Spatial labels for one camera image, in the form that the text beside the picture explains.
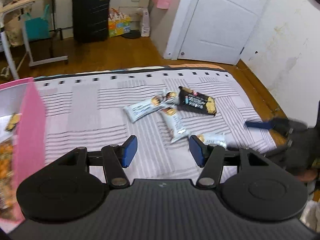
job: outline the wall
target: wall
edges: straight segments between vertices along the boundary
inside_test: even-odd
[[[169,9],[159,9],[152,5],[150,10],[150,38],[161,56],[164,55],[167,47],[178,7],[186,5],[183,0],[181,1],[182,3],[179,5],[180,0],[171,0]]]
[[[241,59],[286,115],[316,123],[320,100],[320,4],[269,0]]]

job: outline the desk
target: desk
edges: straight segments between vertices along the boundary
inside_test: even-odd
[[[32,5],[36,0],[20,0],[17,3],[13,3],[13,4],[8,4],[6,6],[4,6],[3,8],[0,9],[0,35],[1,35],[1,41],[2,41],[2,45],[4,48],[4,53],[5,53],[5,57],[7,59],[7,62],[9,64],[9,68],[11,71],[11,74],[13,76],[13,78],[19,79],[19,75],[18,75],[18,71],[16,69],[16,65],[13,61],[12,55],[11,55],[11,51],[10,51],[10,46],[8,43],[8,39],[7,39],[7,35],[4,31],[4,16],[9,13],[12,12],[14,10],[17,9],[23,9],[28,5]],[[23,42],[24,42],[24,46],[26,48],[26,54],[29,54],[30,57],[30,66],[34,66],[34,65],[40,65],[40,64],[44,64],[44,63],[48,63],[48,62],[55,62],[55,61],[60,61],[60,60],[66,60],[68,59],[68,56],[62,56],[62,57],[55,57],[55,58],[49,58],[49,59],[45,59],[45,60],[40,60],[40,61],[33,61],[32,58],[32,54],[31,54],[31,49],[29,46],[29,41],[28,41],[28,36],[27,36],[27,32],[26,32],[26,28],[25,28],[25,24],[24,21],[22,20],[22,36],[23,36]]]

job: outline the teal shopping bag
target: teal shopping bag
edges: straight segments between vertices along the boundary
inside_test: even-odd
[[[25,21],[27,35],[29,41],[36,41],[50,38],[49,34],[49,4],[46,5],[42,17],[31,18],[29,13],[26,13],[28,20]]]

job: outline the wooden floor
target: wooden floor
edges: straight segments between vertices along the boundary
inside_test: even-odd
[[[49,42],[50,41],[37,41],[31,43],[34,60],[49,57]],[[130,40],[117,36],[109,38],[106,41],[86,44],[78,44],[73,38],[69,38],[63,41],[55,41],[54,51],[55,56],[68,55],[69,64],[65,65],[64,62],[55,62],[30,69],[28,61],[26,61],[19,70],[20,78],[143,66],[208,63],[193,60],[162,59],[150,38]],[[12,48],[12,55],[16,64],[23,54],[23,46]],[[275,115],[284,116],[273,97],[242,62],[239,62],[237,66],[219,63],[214,64],[223,67],[233,75],[247,93],[253,107],[262,120],[268,120]],[[2,68],[5,65],[6,60],[2,53],[0,57],[0,67]],[[272,133],[272,135],[278,145],[284,143],[282,137],[274,133]]]

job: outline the pink box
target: pink box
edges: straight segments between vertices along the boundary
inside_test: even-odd
[[[33,78],[0,85],[0,117],[20,113],[14,132],[12,155],[12,189],[44,167],[45,107]],[[18,203],[13,214],[17,222],[24,220]]]

